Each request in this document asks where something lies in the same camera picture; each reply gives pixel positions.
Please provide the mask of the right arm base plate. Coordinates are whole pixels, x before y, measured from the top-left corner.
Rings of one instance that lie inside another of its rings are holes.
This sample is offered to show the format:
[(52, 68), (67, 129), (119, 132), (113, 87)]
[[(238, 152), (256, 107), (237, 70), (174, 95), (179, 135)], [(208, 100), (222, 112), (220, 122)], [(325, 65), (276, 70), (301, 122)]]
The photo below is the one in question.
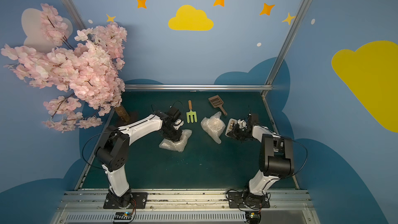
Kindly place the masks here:
[(226, 199), (229, 208), (250, 208), (260, 210), (261, 208), (270, 208), (269, 198), (265, 195), (258, 196), (243, 191), (227, 191)]

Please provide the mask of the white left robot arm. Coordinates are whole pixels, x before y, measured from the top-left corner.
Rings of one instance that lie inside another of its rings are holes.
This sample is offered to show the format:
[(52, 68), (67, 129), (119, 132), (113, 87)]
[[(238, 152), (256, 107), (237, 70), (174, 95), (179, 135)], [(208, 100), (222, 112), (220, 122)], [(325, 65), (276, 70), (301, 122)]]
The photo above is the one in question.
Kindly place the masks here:
[(172, 142), (180, 141), (184, 122), (181, 112), (171, 108), (168, 112), (156, 111), (148, 117), (129, 125), (110, 126), (100, 138), (95, 157), (100, 161), (109, 183), (109, 193), (122, 200), (131, 192), (125, 173), (130, 146), (146, 135), (160, 131)]

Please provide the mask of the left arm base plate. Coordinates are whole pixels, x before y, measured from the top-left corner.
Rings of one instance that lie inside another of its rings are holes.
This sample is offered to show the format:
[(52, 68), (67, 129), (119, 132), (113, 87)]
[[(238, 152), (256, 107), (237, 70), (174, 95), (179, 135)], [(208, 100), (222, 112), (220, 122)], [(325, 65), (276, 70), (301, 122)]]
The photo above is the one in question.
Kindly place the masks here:
[(108, 192), (103, 209), (144, 209), (148, 198), (147, 192), (127, 191), (121, 197)]

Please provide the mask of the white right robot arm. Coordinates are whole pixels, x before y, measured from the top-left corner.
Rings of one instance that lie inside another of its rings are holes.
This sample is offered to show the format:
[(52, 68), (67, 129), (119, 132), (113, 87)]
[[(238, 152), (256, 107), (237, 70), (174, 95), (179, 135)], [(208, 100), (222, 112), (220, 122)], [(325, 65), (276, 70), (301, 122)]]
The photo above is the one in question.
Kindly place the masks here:
[(259, 171), (248, 182), (243, 191), (229, 190), (226, 198), (230, 208), (269, 208), (267, 191), (274, 183), (294, 174), (293, 140), (272, 132), (267, 127), (253, 125), (240, 128), (235, 124), (226, 136), (244, 141), (260, 142)]

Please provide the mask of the white tape dispenser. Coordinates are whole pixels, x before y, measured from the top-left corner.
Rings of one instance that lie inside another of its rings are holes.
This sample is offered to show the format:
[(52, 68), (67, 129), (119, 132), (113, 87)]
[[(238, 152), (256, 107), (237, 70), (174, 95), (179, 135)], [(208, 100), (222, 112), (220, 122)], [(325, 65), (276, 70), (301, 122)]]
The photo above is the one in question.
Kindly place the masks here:
[(233, 128), (234, 128), (235, 124), (237, 124), (237, 120), (231, 118), (231, 119), (229, 120), (228, 124), (226, 125), (225, 136), (229, 136), (229, 133), (230, 133), (231, 131), (233, 131)]

